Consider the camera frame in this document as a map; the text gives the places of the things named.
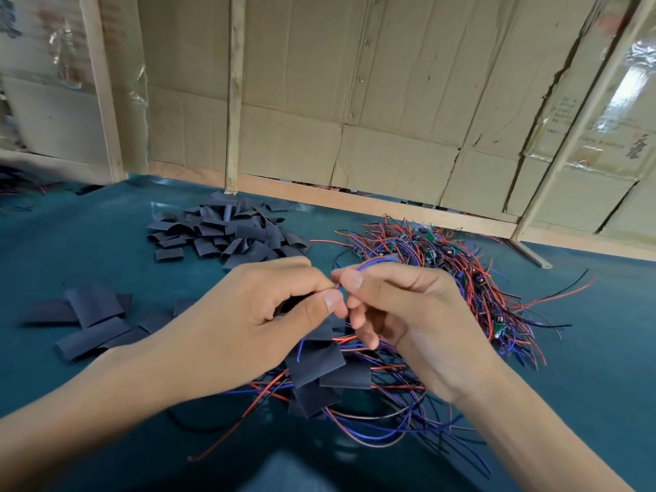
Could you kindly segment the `wooden base rail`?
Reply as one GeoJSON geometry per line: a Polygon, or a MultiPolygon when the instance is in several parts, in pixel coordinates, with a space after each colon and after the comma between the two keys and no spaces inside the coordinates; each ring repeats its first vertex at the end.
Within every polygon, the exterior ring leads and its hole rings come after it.
{"type": "MultiPolygon", "coordinates": [[[[150,174],[154,176],[216,188],[224,187],[224,173],[220,171],[160,161],[149,161],[148,166],[150,174]]],[[[351,195],[247,174],[237,176],[237,189],[251,195],[285,199],[372,216],[389,216],[397,220],[429,223],[439,228],[463,230],[500,239],[510,239],[516,229],[516,224],[510,222],[351,195]]],[[[579,236],[528,228],[520,240],[539,245],[656,262],[656,249],[634,247],[601,235],[579,236]]]]}

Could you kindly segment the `person's grey trouser leg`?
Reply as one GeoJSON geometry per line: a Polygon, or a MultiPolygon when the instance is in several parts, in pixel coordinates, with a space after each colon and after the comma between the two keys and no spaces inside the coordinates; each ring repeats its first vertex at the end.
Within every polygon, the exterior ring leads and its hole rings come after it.
{"type": "Polygon", "coordinates": [[[341,492],[335,484],[286,451],[268,457],[239,492],[341,492]]]}

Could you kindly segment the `slanted wooden frame post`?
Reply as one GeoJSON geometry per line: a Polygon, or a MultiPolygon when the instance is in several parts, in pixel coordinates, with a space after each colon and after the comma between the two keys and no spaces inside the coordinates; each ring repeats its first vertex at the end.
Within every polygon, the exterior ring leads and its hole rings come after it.
{"type": "Polygon", "coordinates": [[[508,240],[656,262],[656,0],[600,0],[522,153],[508,240]]]}

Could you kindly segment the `blue and red wire lead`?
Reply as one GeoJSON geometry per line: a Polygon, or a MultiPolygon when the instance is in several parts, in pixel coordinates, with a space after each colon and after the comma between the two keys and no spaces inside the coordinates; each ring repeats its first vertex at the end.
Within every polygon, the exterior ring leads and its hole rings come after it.
{"type": "Polygon", "coordinates": [[[348,264],[343,267],[337,267],[331,271],[331,278],[336,278],[337,277],[337,272],[338,271],[343,271],[347,269],[353,269],[356,271],[363,271],[367,268],[370,268],[374,265],[378,264],[386,264],[386,263],[395,263],[399,264],[400,261],[398,259],[397,255],[382,255],[382,256],[377,256],[368,260],[365,260],[363,262],[357,263],[357,264],[348,264]]]}

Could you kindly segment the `thin wooden frame post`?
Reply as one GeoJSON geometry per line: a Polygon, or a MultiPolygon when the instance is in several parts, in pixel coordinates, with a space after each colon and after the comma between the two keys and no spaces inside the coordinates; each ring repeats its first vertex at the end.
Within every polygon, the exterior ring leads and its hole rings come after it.
{"type": "Polygon", "coordinates": [[[236,194],[240,160],[240,133],[242,125],[243,64],[245,42],[245,15],[247,0],[230,0],[229,79],[226,129],[225,186],[229,194],[236,194]]]}

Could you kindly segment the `thick wooden frame post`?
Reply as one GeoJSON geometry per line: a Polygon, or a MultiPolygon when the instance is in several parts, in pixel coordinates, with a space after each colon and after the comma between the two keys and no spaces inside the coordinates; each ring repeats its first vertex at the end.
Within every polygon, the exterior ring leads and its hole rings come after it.
{"type": "Polygon", "coordinates": [[[118,121],[104,42],[100,3],[99,0],[79,0],[79,5],[85,28],[89,60],[93,72],[95,93],[100,110],[111,181],[118,183],[126,179],[126,172],[123,165],[118,121]]]}

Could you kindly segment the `black heat shrink tube piece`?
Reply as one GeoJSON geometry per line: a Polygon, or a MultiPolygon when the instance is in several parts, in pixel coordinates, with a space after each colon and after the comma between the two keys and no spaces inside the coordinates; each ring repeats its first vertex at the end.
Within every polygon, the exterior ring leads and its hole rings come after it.
{"type": "Polygon", "coordinates": [[[310,297],[312,294],[313,293],[311,292],[310,294],[306,294],[306,295],[291,296],[288,299],[284,300],[280,305],[278,305],[275,308],[274,317],[279,317],[279,316],[286,315],[288,312],[293,310],[294,307],[296,307],[296,305],[301,303],[307,297],[310,297]]]}

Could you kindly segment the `small scatter of black sleeves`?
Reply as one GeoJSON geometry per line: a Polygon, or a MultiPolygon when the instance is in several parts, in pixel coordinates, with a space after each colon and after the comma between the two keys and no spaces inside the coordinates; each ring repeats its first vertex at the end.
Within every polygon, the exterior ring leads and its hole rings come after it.
{"type": "Polygon", "coordinates": [[[197,298],[180,299],[172,309],[148,312],[132,325],[127,322],[127,314],[133,303],[133,294],[118,294],[94,281],[67,290],[63,298],[38,301],[20,324],[23,327],[75,327],[75,332],[54,346],[64,361],[72,362],[144,340],[162,330],[197,301],[197,298]]]}

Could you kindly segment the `large pile of black sleeves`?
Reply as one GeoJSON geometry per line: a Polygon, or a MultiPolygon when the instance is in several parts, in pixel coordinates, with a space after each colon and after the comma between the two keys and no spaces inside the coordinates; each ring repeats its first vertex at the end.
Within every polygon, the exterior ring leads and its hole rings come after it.
{"type": "Polygon", "coordinates": [[[176,262],[189,248],[200,259],[218,259],[226,272],[241,264],[306,256],[311,242],[284,229],[293,203],[263,201],[221,191],[179,212],[158,211],[147,226],[156,262],[176,262]]]}

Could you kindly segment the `heap of wired circuit boards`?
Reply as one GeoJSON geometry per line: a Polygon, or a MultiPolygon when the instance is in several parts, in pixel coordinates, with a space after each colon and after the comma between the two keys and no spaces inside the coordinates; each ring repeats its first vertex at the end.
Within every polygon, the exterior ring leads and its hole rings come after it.
{"type": "Polygon", "coordinates": [[[364,224],[361,231],[343,229],[334,233],[336,239],[328,243],[349,249],[361,262],[397,255],[401,264],[446,272],[454,279],[456,289],[496,353],[535,370],[546,364],[535,330],[553,331],[560,337],[571,324],[550,322],[532,308],[582,292],[595,280],[585,270],[565,288],[525,302],[496,284],[496,276],[506,275],[493,269],[492,259],[483,260],[480,246],[458,237],[458,230],[384,216],[380,222],[364,224]]]}

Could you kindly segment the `person's left forearm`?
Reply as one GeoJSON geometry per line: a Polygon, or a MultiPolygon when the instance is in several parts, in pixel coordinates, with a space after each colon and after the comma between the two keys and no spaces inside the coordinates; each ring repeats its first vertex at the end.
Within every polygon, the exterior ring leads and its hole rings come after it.
{"type": "Polygon", "coordinates": [[[42,488],[80,456],[173,400],[168,351],[154,341],[101,355],[51,393],[0,419],[0,492],[42,488]]]}

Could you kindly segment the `person's right forearm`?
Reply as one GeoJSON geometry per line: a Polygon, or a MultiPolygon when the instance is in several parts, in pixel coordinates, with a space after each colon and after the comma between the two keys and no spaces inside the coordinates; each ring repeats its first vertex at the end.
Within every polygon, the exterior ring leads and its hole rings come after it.
{"type": "Polygon", "coordinates": [[[456,405],[525,492],[634,492],[495,352],[477,360],[456,405]]]}

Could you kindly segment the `person's right hand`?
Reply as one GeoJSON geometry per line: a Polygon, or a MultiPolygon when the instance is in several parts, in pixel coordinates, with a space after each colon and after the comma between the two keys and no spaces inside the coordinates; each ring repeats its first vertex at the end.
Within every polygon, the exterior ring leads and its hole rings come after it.
{"type": "MultiPolygon", "coordinates": [[[[386,263],[368,269],[425,268],[386,263]]],[[[368,348],[374,350],[385,340],[395,347],[427,388],[456,404],[466,375],[479,364],[477,358],[496,351],[484,337],[454,279],[446,272],[427,270],[428,287],[422,293],[422,303],[412,305],[408,313],[357,308],[349,311],[350,323],[368,348]]]]}

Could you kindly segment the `person's left hand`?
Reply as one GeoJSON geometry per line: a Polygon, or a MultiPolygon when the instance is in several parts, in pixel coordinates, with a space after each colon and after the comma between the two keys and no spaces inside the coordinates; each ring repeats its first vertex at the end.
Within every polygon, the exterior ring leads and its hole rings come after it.
{"type": "Polygon", "coordinates": [[[274,332],[288,291],[336,289],[305,257],[242,264],[151,340],[168,351],[165,407],[230,390],[281,364],[303,337],[274,332]]]}

